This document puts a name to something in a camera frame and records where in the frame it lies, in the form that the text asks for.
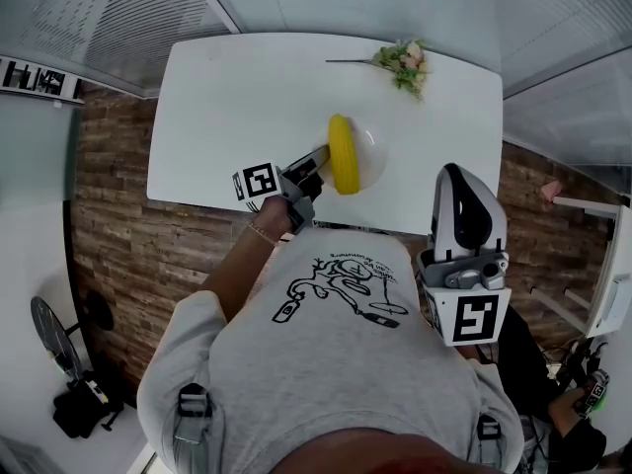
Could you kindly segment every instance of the wooden floor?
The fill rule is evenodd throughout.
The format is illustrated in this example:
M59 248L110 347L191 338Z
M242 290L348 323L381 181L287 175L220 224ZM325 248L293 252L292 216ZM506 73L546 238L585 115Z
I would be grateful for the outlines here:
M89 289L100 291L116 325L103 332L87 323L82 330L92 357L101 354L118 367L133 402L176 302L222 260L249 214L147 199L156 102L107 90L89 91L84 99L71 207L74 270L81 298ZM554 179L569 197L617 201L585 176L503 147L499 199L509 218L512 304L544 348L579 333L530 300L531 287L557 294L571 287L590 298L607 239L604 221L541 198L540 187ZM425 246L425 237L396 235L411 253Z

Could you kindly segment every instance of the bracelet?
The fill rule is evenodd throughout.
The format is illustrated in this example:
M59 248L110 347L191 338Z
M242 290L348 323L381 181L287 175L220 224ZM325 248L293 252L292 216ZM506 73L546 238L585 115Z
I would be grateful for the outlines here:
M266 239L273 246L277 245L277 241L275 241L275 239L273 239L270 235L264 232L261 228L256 226L255 223L253 223L252 221L249 221L246 226L250 228L251 230L253 230L255 233L257 233L260 237L263 237L264 239Z

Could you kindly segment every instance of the black buckle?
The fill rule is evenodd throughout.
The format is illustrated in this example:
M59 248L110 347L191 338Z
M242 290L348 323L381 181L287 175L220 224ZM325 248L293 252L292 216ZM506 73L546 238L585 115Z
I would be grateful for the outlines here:
M478 426L476 429L480 440L501 438L501 424L494 420L491 416L482 415L478 419Z
M211 418L210 395L197 383L190 383L178 393L178 414L184 418Z

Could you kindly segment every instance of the black pants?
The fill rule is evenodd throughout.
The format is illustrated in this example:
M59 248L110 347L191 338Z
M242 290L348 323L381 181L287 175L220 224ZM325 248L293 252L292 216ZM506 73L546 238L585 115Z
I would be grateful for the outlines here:
M548 378L548 368L540 348L526 322L511 306L498 343L498 372L513 406L521 415L532 415L550 422L548 405L560 394L558 384Z

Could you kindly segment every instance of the person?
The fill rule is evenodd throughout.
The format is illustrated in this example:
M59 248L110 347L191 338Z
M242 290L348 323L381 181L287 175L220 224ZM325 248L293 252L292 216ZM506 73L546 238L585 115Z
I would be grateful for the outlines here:
M166 465L179 474L513 472L522 431L496 367L445 346L424 321L396 239L307 228L245 305L290 227L285 201L267 198L176 307L137 395ZM490 420L496 432L479 434Z
M505 392L522 416L526 448L519 470L567 474L595 468L605 452L606 437L574 409L588 390L560 391L548 377L546 361L528 325L511 307L498 339L498 352ZM482 353L480 358L490 362Z

